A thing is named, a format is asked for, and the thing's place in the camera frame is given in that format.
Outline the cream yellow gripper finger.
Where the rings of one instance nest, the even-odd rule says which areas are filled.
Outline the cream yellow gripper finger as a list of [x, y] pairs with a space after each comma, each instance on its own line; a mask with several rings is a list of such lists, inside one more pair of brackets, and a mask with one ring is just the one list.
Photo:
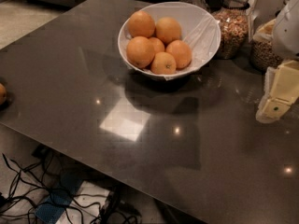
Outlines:
[[268, 67], [264, 95], [256, 119], [261, 123], [280, 120], [299, 98], [299, 62], [287, 60], [277, 68]]

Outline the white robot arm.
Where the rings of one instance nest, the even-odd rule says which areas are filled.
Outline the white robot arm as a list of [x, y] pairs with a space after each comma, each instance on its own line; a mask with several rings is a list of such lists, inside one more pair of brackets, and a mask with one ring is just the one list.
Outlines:
[[265, 73], [264, 95], [256, 113], [261, 123], [279, 120], [299, 98], [299, 0], [290, 0], [278, 13], [273, 51], [283, 62]]

